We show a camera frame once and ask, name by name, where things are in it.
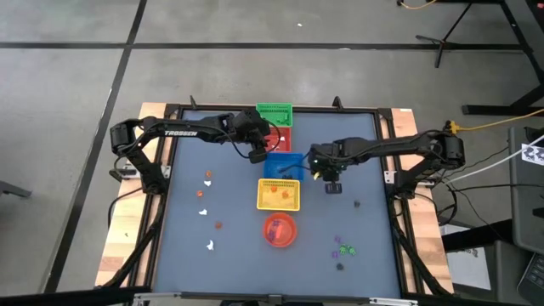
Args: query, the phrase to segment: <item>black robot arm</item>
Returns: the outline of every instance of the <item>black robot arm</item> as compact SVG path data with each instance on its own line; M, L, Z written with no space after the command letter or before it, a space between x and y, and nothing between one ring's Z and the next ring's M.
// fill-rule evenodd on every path
M143 130L139 137L135 128ZM148 116L144 119L128 119L110 129L111 150L126 157L139 171L143 192L160 195L167 192L168 181L163 177L161 165L151 162L142 149L156 137L195 137L209 143L226 141L250 144L248 157L251 163L266 159L266 140L270 134L269 123L254 109L208 116L201 120L170 120Z
M341 193L342 186L337 181L340 173L348 166L366 162L372 157L409 154L424 158L412 169L397 170L390 178L386 178L394 194L403 198L413 198L417 184L437 171L457 169L465 164L462 140L451 133L440 131L394 139L346 138L330 144L312 144L308 161L315 178L322 177L324 181L330 182L326 185L327 193Z

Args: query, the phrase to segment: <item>green basket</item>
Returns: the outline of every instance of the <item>green basket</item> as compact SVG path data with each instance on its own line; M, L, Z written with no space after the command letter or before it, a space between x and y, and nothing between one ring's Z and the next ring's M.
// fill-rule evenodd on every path
M292 127L292 105L289 103L257 103L257 111L278 127Z

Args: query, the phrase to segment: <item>wooden frame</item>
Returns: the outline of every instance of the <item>wooden frame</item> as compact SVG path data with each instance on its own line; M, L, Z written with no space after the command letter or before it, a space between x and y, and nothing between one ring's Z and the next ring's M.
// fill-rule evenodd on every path
M139 117L156 116L163 117L166 103L143 103L139 113ZM397 137L410 136L417 133L416 122L411 110L408 109L392 109L394 131ZM381 120L382 136L388 138L387 123L384 119ZM149 142L144 153L154 160L157 148L157 139ZM168 153L171 147L171 139L166 139L164 151L162 152L161 161L166 163ZM409 169L416 165L422 158L420 156L402 156L400 158L403 169ZM393 158L388 158L388 168L394 169ZM131 190L140 187L139 180L127 180L121 183L119 195L125 194ZM417 193L429 196L432 198L429 189L418 187ZM150 222L155 217L156 205L158 204L158 196L153 199L153 207L150 214ZM100 261L99 271L96 277L95 284L102 285L106 283L121 268L124 261L130 255L139 232L139 225L142 218L144 208L145 194L136 192L130 196L121 199L113 211L110 230L105 242L104 252ZM417 253L422 261L427 265L429 271L437 278L440 285L446 290L453 292L451 283L450 271L446 261L444 247L440 238L438 220L432 202L425 198L417 197L409 201L412 228L416 240ZM400 204L395 203L397 211L400 211ZM403 220L399 217L399 222L404 228ZM144 252L139 262L139 272L136 278L136 285L142 285L144 282L144 274L147 268L147 258L149 255L149 247ZM416 292L416 282L412 271L411 261L403 251L403 263L405 266L405 277L408 292Z

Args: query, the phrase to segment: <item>white cable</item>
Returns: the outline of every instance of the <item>white cable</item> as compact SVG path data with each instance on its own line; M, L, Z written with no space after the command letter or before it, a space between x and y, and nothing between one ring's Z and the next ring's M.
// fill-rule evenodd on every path
M532 143L530 143L527 147L525 147L525 149L519 149L519 151L517 151L516 153L513 153L512 155L507 156L507 157L505 157L504 159L502 159L502 160L500 160L500 161L498 161L498 162L496 162L496 163L494 163L494 164L492 164L492 165L489 165L489 166L487 166L487 167L485 167L485 168L481 168L481 169L476 170L476 171L474 171L474 172L471 172L471 173L462 175L462 176L460 176L460 177L458 177L458 178L451 179L449 182L447 182L447 183L445 183L445 184L451 184L451 183L456 182L456 181L458 181L458 180L460 180L460 179L468 178L469 176L473 176L474 174L482 173L482 172L485 171L485 170L489 170L489 169L493 168L494 166L499 165L499 164L502 164L503 162L505 162L505 161L507 161L507 160L509 160L509 159L511 159L511 158L513 158L513 157L515 157L516 155L520 154L521 152L523 152L523 151L529 149L530 146L535 145L536 143L538 143L539 141L541 141L541 140L543 140L543 139L544 139L544 135L542 135L539 139L537 139L537 140L533 141Z

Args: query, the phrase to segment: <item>blue bin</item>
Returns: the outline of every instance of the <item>blue bin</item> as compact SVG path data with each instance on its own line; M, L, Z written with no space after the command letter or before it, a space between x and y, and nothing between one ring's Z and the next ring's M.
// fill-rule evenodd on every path
M293 165L303 165L304 154L301 153L279 153L270 152L264 161L264 179L296 179L304 180L304 171L302 167L290 167Z

